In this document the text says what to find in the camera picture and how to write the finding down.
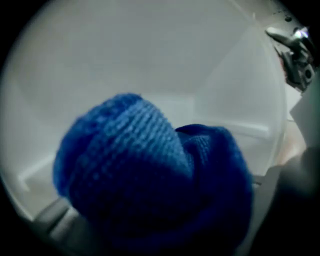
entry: blue knit hat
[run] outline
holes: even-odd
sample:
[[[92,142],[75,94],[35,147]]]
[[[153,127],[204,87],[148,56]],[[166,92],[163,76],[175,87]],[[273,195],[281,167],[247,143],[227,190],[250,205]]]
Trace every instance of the blue knit hat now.
[[[200,124],[174,130],[132,93],[75,121],[56,154],[53,183],[113,248],[130,253],[212,237],[210,245],[230,251],[251,216],[251,176],[231,134]]]

